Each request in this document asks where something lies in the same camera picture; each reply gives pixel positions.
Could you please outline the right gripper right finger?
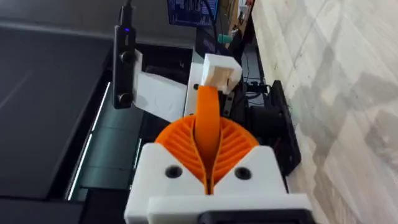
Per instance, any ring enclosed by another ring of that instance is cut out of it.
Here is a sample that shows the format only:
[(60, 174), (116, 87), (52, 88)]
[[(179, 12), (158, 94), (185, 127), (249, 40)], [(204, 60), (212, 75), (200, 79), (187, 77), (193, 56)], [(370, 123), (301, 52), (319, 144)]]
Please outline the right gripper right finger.
[(260, 145), (249, 131), (226, 118), (220, 123), (212, 194), (287, 194), (273, 148)]

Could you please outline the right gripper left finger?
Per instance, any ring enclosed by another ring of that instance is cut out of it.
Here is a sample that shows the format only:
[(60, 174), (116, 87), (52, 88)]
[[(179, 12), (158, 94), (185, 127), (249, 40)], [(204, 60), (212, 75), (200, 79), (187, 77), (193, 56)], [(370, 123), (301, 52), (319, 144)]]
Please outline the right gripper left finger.
[(180, 118), (143, 146), (124, 211), (126, 223), (198, 223), (207, 180), (194, 127), (194, 115)]

